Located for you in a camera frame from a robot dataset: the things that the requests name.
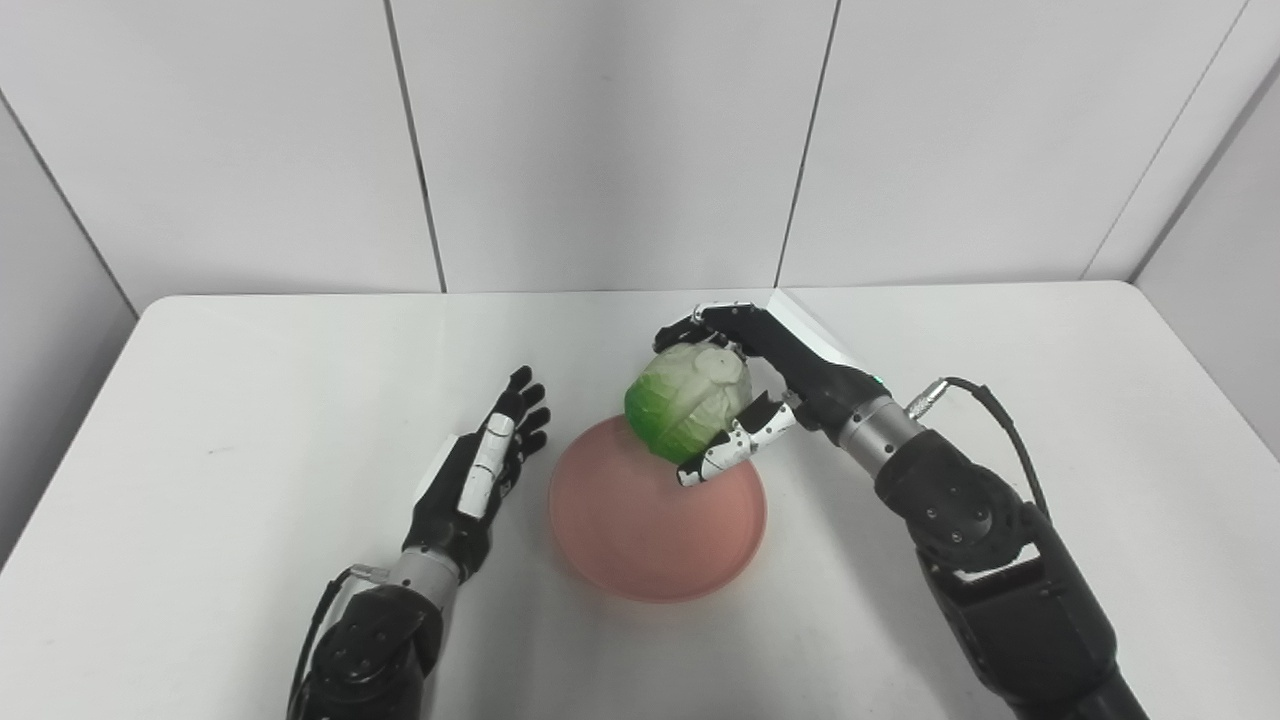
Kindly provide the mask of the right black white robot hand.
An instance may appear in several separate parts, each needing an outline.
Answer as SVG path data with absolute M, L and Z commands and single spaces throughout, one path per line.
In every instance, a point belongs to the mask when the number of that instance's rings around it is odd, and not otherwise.
M 745 357 L 759 357 L 776 370 L 785 392 L 772 398 L 763 392 L 690 459 L 678 464 L 682 487 L 699 486 L 746 462 L 794 427 L 822 430 L 832 442 L 864 405 L 888 396 L 876 377 L 831 361 L 768 307 L 748 302 L 713 302 L 660 328 L 655 352 L 680 343 L 710 342 Z

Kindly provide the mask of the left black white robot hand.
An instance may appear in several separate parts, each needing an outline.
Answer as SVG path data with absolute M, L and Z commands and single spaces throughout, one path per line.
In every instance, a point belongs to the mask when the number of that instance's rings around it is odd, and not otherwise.
M 547 446 L 547 389 L 529 365 L 511 375 L 479 428 L 458 437 L 413 506 L 403 550 L 449 560 L 458 582 L 475 575 L 492 550 L 492 525 L 524 464 Z

